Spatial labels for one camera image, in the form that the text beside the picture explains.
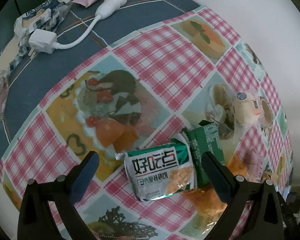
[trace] charger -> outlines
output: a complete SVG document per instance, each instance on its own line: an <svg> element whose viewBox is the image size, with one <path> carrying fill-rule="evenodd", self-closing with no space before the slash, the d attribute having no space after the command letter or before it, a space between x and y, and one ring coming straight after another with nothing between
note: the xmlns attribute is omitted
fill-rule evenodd
<svg viewBox="0 0 300 240"><path fill-rule="evenodd" d="M60 44L57 42L57 35L54 32L36 29L29 38L31 50L46 52L52 54L55 49L70 49L78 45L85 37L88 36L92 28L99 20L103 20L112 15L128 0L105 0L97 9L95 18L86 29L86 31L74 42L70 44Z"/></svg>

